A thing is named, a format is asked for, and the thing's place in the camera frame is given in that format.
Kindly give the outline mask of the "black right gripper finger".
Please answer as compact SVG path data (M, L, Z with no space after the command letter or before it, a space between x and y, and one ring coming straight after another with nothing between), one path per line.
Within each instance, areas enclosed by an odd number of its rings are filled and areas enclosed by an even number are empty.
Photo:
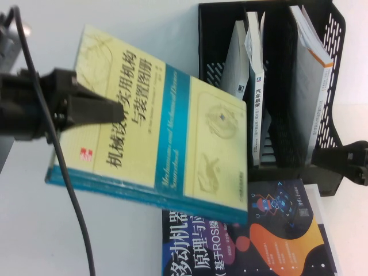
M315 149L312 164L324 168L367 167L367 141Z
M367 166L347 166L344 176L358 185L367 186Z

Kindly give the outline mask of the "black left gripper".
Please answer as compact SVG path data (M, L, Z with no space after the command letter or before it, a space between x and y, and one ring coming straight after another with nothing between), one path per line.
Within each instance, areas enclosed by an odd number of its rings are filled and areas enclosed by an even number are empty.
M79 84L73 70L56 68L39 77L39 81L53 125L59 132L81 125L123 120L122 104Z

